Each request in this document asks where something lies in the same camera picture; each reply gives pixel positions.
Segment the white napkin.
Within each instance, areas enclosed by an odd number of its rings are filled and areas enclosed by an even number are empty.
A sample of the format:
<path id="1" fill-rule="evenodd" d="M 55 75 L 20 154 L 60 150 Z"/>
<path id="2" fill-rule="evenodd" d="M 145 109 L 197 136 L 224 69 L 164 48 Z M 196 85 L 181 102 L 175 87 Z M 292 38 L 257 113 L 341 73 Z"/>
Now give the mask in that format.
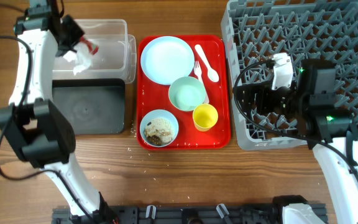
<path id="1" fill-rule="evenodd" d="M 80 42 L 74 47 L 74 51 L 67 52 L 63 58 L 67 62 L 74 62 L 73 74 L 77 75 L 92 66 L 92 55 L 86 44 Z"/>

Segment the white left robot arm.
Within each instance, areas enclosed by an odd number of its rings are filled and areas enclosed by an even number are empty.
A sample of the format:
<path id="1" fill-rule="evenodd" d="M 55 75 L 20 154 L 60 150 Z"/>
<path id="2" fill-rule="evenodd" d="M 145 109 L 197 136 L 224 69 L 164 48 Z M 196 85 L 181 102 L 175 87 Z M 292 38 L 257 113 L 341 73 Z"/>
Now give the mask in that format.
<path id="1" fill-rule="evenodd" d="M 84 32 L 61 2 L 30 1 L 14 33 L 21 44 L 19 65 L 9 104 L 0 109 L 0 138 L 20 161 L 54 182 L 69 203 L 72 223 L 118 223 L 76 160 L 74 130 L 52 101 L 55 59 L 72 51 Z"/>

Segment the clear plastic waste bin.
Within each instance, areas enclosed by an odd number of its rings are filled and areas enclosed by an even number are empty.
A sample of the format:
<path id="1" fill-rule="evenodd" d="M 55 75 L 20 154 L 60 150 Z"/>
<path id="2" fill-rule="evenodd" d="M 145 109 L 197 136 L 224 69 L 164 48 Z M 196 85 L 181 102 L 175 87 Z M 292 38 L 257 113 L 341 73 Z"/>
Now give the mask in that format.
<path id="1" fill-rule="evenodd" d="M 73 73 L 75 61 L 55 59 L 54 80 L 85 80 L 117 78 L 130 84 L 135 80 L 136 42 L 123 19 L 77 19 L 85 39 L 96 44 L 98 52 L 91 57 L 91 66 Z"/>

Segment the yellow plastic cup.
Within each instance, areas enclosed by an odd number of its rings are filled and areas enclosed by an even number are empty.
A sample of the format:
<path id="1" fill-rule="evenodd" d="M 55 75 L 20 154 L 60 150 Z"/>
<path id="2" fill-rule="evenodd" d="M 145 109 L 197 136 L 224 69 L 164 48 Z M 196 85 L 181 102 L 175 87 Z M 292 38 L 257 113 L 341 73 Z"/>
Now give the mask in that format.
<path id="1" fill-rule="evenodd" d="M 218 122 L 218 111 L 211 104 L 201 104 L 193 110 L 193 122 L 198 131 L 208 131 Z"/>

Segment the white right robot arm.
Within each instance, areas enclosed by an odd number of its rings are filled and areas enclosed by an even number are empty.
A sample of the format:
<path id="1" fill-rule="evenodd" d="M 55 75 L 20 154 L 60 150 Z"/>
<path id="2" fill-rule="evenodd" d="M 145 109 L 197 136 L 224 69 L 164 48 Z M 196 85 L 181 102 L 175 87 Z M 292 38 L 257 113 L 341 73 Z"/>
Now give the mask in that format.
<path id="1" fill-rule="evenodd" d="M 329 60 L 301 61 L 295 86 L 279 72 L 284 64 L 277 59 L 263 62 L 275 75 L 272 81 L 254 84 L 239 82 L 249 65 L 233 84 L 234 103 L 240 114 L 255 124 L 252 110 L 260 114 L 278 113 L 297 121 L 295 139 L 306 141 L 326 179 L 338 223 L 358 223 L 358 128 L 352 113 L 337 108 L 335 64 Z"/>

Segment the black waste tray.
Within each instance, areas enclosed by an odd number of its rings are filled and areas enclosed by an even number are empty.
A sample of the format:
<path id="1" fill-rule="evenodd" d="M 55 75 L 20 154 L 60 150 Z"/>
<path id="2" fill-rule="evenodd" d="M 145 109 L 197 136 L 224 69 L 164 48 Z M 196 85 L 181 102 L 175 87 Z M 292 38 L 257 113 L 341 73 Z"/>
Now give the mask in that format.
<path id="1" fill-rule="evenodd" d="M 125 92 L 126 84 L 119 78 L 52 82 L 53 102 L 76 135 L 122 133 Z"/>

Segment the mint green bowl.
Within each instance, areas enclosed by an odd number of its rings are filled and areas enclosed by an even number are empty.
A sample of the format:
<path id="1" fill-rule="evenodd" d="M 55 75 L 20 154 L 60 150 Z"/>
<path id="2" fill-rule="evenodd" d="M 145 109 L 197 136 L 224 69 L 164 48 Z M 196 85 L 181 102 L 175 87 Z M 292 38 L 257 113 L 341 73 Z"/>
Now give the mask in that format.
<path id="1" fill-rule="evenodd" d="M 206 89 L 194 77 L 181 77 L 175 80 L 168 89 L 171 104 L 180 111 L 193 111 L 204 103 Z"/>

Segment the light blue bowl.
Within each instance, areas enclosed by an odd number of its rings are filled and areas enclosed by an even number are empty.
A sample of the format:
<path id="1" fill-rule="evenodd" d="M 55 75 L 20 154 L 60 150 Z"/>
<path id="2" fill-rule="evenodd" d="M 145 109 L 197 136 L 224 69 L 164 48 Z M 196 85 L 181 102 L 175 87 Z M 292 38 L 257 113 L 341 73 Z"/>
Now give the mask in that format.
<path id="1" fill-rule="evenodd" d="M 167 145 L 153 146 L 153 145 L 151 145 L 150 143 L 148 143 L 146 141 L 146 138 L 145 138 L 145 135 L 144 135 L 145 126 L 147 125 L 147 123 L 149 121 L 151 121 L 154 118 L 165 118 L 165 119 L 169 120 L 169 122 L 171 122 L 172 128 L 174 130 L 174 135 L 173 135 L 173 140 L 170 143 L 168 143 Z M 142 120 L 140 122 L 140 125 L 139 125 L 139 131 L 140 131 L 140 136 L 141 136 L 142 140 L 146 144 L 148 144 L 149 146 L 152 146 L 152 147 L 166 147 L 169 144 L 171 144 L 176 139 L 176 137 L 178 136 L 179 124 L 178 124 L 178 121 L 177 121 L 176 117 L 174 117 L 174 115 L 171 112 L 169 112 L 167 110 L 153 110 L 153 111 L 150 111 L 149 113 L 147 113 L 142 118 Z"/>

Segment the leftover rice and food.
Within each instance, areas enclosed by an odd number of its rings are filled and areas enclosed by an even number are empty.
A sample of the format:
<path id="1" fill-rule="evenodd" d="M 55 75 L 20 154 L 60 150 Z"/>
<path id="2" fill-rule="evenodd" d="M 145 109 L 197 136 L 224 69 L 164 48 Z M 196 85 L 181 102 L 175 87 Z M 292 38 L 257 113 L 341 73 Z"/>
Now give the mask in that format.
<path id="1" fill-rule="evenodd" d="M 146 141 L 153 146 L 164 146 L 173 140 L 174 130 L 165 118 L 154 118 L 144 129 Z"/>

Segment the white plastic spoon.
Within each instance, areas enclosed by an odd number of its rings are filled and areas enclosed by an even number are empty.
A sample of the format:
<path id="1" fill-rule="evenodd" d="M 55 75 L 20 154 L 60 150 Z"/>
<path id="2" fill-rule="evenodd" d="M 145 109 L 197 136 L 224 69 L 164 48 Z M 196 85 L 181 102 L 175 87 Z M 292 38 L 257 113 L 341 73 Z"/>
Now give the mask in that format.
<path id="1" fill-rule="evenodd" d="M 208 76 L 208 78 L 212 82 L 217 83 L 219 81 L 219 75 L 218 75 L 217 71 L 215 71 L 215 69 L 213 69 L 211 67 L 211 65 L 209 64 L 209 61 L 208 61 L 208 59 L 206 57 L 206 54 L 205 54 L 202 46 L 200 46 L 200 44 L 196 44 L 195 45 L 195 50 L 196 50 L 197 54 L 199 55 L 200 59 L 205 64 L 206 68 L 207 68 L 207 76 Z"/>

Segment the white plastic fork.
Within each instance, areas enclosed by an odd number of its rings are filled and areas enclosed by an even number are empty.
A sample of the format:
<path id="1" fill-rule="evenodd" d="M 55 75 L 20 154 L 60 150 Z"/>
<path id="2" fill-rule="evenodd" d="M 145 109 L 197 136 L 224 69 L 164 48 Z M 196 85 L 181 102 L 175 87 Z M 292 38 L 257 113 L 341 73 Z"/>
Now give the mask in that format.
<path id="1" fill-rule="evenodd" d="M 202 69 L 201 69 L 199 61 L 195 61 L 193 72 L 197 76 L 197 79 L 204 86 L 204 82 L 203 82 L 203 78 L 202 78 Z M 208 97 L 207 93 L 205 95 L 204 103 L 209 103 L 209 97 Z"/>

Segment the light blue plate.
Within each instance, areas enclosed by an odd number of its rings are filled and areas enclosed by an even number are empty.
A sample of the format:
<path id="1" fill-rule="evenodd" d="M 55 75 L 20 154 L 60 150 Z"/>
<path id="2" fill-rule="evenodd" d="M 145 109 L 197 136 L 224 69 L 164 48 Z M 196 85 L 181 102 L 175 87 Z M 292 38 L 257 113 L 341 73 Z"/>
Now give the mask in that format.
<path id="1" fill-rule="evenodd" d="M 195 56 L 184 40 L 162 36 L 151 40 L 140 56 L 140 66 L 145 76 L 159 85 L 171 85 L 193 70 Z"/>

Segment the red serving tray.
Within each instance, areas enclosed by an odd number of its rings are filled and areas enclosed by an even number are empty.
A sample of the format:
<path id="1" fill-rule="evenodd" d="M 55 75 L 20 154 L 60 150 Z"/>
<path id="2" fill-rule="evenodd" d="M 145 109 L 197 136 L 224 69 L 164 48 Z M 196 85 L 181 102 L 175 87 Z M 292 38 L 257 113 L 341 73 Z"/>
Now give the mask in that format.
<path id="1" fill-rule="evenodd" d="M 137 142 L 143 148 L 156 151 L 157 148 L 146 143 L 141 137 L 141 119 L 153 110 L 167 110 L 178 121 L 178 137 L 163 150 L 190 150 L 190 149 L 219 149 L 224 147 L 231 138 L 231 122 L 229 97 L 227 90 L 226 56 L 223 41 L 215 35 L 179 35 L 191 47 L 200 44 L 211 61 L 212 67 L 219 74 L 217 83 L 207 82 L 207 93 L 212 93 L 212 105 L 218 111 L 218 122 L 207 132 L 198 131 L 192 122 L 189 112 L 180 112 L 168 100 L 168 87 L 152 83 L 143 72 L 141 66 L 137 68 L 137 108 L 136 108 L 136 135 Z"/>

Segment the red snack wrapper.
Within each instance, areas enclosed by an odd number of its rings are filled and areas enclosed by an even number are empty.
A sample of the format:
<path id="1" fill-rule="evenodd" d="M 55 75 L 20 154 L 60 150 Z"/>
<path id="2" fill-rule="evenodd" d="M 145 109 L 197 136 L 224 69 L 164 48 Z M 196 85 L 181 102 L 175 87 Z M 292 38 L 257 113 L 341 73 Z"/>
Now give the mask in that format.
<path id="1" fill-rule="evenodd" d="M 87 46 L 91 55 L 95 55 L 99 50 L 99 46 L 97 44 L 86 39 L 84 36 L 80 38 L 80 42 Z"/>

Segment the grey dishwasher rack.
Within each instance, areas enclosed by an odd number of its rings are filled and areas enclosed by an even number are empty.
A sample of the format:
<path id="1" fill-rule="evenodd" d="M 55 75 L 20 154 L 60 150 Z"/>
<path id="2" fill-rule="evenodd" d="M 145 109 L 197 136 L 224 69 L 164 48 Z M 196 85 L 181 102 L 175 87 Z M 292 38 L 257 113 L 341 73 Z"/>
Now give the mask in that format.
<path id="1" fill-rule="evenodd" d="M 336 65 L 336 106 L 352 111 L 358 127 L 358 1 L 229 1 L 221 32 L 232 84 L 270 81 L 254 63 L 277 53 Z"/>

